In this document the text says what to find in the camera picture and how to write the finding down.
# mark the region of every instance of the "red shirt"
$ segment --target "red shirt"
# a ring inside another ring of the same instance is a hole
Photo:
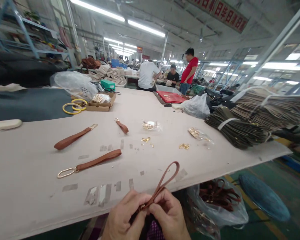
[[[198,58],[194,57],[190,60],[188,66],[186,67],[186,69],[183,71],[182,76],[181,76],[181,83],[184,83],[184,81],[186,80],[187,76],[190,74],[191,70],[193,67],[197,67],[198,66]],[[191,84],[192,83],[192,79],[193,79],[194,74],[188,78],[187,83]]]

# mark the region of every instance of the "white shirt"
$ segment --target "white shirt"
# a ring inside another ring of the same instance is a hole
[[[140,78],[138,80],[138,86],[144,89],[152,88],[152,76],[153,72],[158,74],[159,68],[153,62],[144,62],[140,65]]]

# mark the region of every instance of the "black shirt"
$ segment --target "black shirt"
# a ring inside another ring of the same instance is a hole
[[[179,82],[179,73],[176,72],[175,74],[172,74],[171,72],[169,72],[167,75],[167,80]]]

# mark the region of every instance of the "gold ring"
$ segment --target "gold ring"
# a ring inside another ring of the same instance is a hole
[[[81,98],[77,98],[77,99],[73,99],[71,102],[74,103],[76,101],[81,101],[81,102],[84,102],[85,104],[88,104],[88,102],[86,100],[83,100]],[[74,106],[72,106],[72,109],[75,110],[75,111],[79,111],[78,108],[75,108]]]
[[[65,106],[69,106],[69,105],[74,105],[74,106],[76,106],[76,107],[79,107],[80,109],[78,109],[78,112],[73,112],[73,113],[68,112],[68,111],[66,111],[66,110],[64,109],[64,107],[65,107]],[[76,103],[66,103],[65,105],[62,106],[62,110],[63,110],[65,113],[68,113],[68,114],[71,114],[71,115],[75,115],[75,114],[78,114],[78,113],[80,113],[80,112],[82,111],[82,107],[81,107],[80,105],[76,104]]]

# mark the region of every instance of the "hand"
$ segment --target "hand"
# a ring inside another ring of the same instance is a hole
[[[138,240],[144,226],[147,210],[139,212],[133,224],[129,223],[131,216],[138,207],[148,202],[151,195],[137,193],[131,190],[110,210],[102,240]]]
[[[191,240],[181,204],[167,189],[154,199],[149,211],[158,220],[166,240]]]

